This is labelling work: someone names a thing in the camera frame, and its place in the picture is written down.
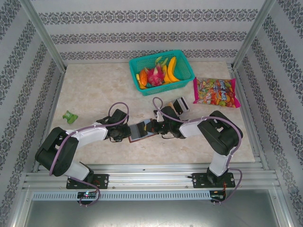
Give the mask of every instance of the vented metal strip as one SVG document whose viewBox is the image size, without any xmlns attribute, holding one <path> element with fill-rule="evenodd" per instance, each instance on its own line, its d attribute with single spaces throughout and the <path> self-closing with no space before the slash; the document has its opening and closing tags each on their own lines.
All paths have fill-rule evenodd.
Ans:
<svg viewBox="0 0 303 227">
<path fill-rule="evenodd" d="M 75 201 L 78 192 L 35 192 L 33 201 Z M 101 192 L 103 201 L 210 200 L 209 191 Z"/>
</svg>

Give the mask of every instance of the glass panel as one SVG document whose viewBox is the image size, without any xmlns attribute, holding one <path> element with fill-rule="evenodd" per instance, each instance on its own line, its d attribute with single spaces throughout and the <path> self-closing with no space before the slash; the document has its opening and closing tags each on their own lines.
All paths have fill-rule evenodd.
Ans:
<svg viewBox="0 0 303 227">
<path fill-rule="evenodd" d="M 241 190 L 226 204 L 210 201 L 33 201 L 27 227 L 275 227 L 267 190 Z"/>
</svg>

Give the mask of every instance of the marble tabletop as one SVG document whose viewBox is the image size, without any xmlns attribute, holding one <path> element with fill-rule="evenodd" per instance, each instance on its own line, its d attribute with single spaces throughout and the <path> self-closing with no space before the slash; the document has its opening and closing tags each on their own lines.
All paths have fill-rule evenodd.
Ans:
<svg viewBox="0 0 303 227">
<path fill-rule="evenodd" d="M 190 65 L 196 77 L 230 78 L 224 61 L 191 62 Z M 128 63 L 68 65 L 51 128 L 59 126 L 67 130 L 91 125 L 106 117 L 110 106 L 115 102 L 125 102 L 129 106 L 129 124 L 154 118 L 152 98 L 155 96 L 160 97 L 164 103 L 184 96 L 190 108 L 184 119 L 195 119 L 208 116 L 215 110 L 221 111 L 244 135 L 242 145 L 232 162 L 255 161 L 240 109 L 193 104 L 193 82 L 183 88 L 142 96 L 134 85 Z M 122 105 L 117 105 L 117 108 L 126 112 Z M 62 118 L 67 110 L 79 116 L 71 125 Z M 156 135 L 135 143 L 129 143 L 128 139 L 119 143 L 96 141 L 77 149 L 74 160 L 84 164 L 210 163 L 213 152 L 203 136 L 164 140 Z"/>
</svg>

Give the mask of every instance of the metal bracket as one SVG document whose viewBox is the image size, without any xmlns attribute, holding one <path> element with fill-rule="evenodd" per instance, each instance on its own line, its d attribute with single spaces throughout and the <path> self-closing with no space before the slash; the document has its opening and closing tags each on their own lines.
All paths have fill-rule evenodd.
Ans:
<svg viewBox="0 0 303 227">
<path fill-rule="evenodd" d="M 194 188 L 234 188 L 236 186 L 232 173 L 227 173 L 226 176 L 215 185 L 212 185 L 207 179 L 207 173 L 193 173 L 189 178 L 193 179 Z"/>
<path fill-rule="evenodd" d="M 94 174 L 92 184 L 97 186 L 99 189 L 107 189 L 108 186 L 108 174 Z M 88 186 L 84 183 L 67 179 L 66 189 L 94 189 L 92 186 Z"/>
</svg>

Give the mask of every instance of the colorful candy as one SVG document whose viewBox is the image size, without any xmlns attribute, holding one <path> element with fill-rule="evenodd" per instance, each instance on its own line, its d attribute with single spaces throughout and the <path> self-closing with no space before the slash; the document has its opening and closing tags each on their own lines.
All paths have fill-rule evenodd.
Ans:
<svg viewBox="0 0 303 227">
<path fill-rule="evenodd" d="M 194 103 L 204 103 L 238 108 L 239 101 L 235 97 L 236 79 L 195 78 Z"/>
</svg>

